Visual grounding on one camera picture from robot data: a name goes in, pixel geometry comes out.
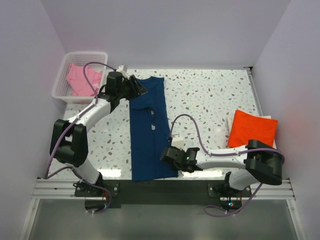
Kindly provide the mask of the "navy blue printed t-shirt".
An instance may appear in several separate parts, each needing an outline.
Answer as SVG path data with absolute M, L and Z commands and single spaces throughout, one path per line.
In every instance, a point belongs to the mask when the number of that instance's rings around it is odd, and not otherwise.
M 135 182 L 178 176 L 161 161 L 163 150 L 170 145 L 164 82 L 163 77 L 155 76 L 141 80 L 147 93 L 129 101 L 131 173 Z

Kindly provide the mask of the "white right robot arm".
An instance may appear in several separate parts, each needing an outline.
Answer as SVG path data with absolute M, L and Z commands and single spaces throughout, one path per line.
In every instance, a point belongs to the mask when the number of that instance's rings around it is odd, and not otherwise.
M 183 150 L 171 145 L 163 150 L 160 160 L 175 170 L 188 173 L 216 168 L 235 169 L 225 174 L 222 185 L 223 192 L 233 197 L 255 183 L 280 186 L 285 157 L 278 149 L 258 140 L 249 140 L 246 145 L 215 150 L 198 147 Z

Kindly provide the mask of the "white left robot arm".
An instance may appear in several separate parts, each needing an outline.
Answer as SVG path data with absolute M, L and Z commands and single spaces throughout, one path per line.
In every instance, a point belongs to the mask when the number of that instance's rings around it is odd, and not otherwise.
M 131 100 L 146 94 L 148 90 L 134 75 L 122 70 L 111 71 L 106 84 L 96 93 L 94 100 L 73 117 L 58 119 L 53 125 L 50 144 L 50 158 L 70 167 L 74 174 L 86 184 L 86 191 L 99 196 L 104 190 L 101 173 L 88 159 L 87 134 L 102 118 L 115 110 L 120 100 Z

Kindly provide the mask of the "pink t-shirt in basket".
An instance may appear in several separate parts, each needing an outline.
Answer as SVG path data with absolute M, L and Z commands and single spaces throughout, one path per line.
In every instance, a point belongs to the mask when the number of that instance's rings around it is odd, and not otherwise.
M 77 66 L 73 63 L 69 66 L 69 72 L 66 76 L 66 80 L 71 86 L 72 95 L 74 97 L 92 97 L 95 95 L 84 76 L 83 69 L 83 66 Z M 86 66 L 85 74 L 94 90 L 98 92 L 103 72 L 95 71 L 92 67 Z

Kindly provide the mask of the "white plastic basket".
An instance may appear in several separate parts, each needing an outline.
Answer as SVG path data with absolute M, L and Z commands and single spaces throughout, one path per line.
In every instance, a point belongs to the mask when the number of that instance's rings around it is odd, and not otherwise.
M 96 64 L 108 61 L 105 52 L 75 51 L 67 53 L 55 78 L 51 95 L 68 104 L 89 104 L 103 85 L 108 70 Z

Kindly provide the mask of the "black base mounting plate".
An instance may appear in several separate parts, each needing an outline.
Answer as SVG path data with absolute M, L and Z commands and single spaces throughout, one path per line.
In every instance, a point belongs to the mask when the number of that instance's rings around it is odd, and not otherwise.
M 95 212 L 123 205 L 216 205 L 236 210 L 241 198 L 252 195 L 250 186 L 228 190 L 223 180 L 104 180 L 101 189 L 78 181 L 73 186 L 75 197 L 85 199 L 85 209 Z

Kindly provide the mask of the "aluminium frame rail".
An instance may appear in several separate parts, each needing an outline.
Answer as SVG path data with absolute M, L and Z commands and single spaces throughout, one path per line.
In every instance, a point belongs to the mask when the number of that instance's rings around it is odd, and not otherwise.
M 262 117 L 263 110 L 261 107 L 261 103 L 258 97 L 258 93 L 256 90 L 256 86 L 254 83 L 253 75 L 252 75 L 252 67 L 244 68 L 247 72 L 248 79 L 250 82 L 252 94 L 255 101 L 255 106 L 257 108 L 258 116 Z M 292 188 L 291 181 L 289 179 L 285 179 L 282 185 L 279 186 L 271 186 L 271 185 L 263 185 L 260 190 L 254 196 L 254 199 L 257 200 L 286 200 L 286 201 L 295 201 L 295 194 Z

